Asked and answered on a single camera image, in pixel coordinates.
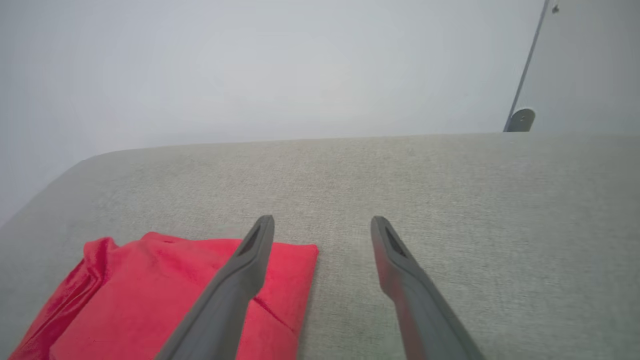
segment textured tabletop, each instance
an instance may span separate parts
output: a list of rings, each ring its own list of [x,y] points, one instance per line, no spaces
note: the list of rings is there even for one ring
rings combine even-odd
[[[82,161],[0,228],[0,357],[82,256],[148,231],[320,250],[305,359],[403,358],[387,217],[488,359],[637,359],[640,137],[534,133],[187,145]]]

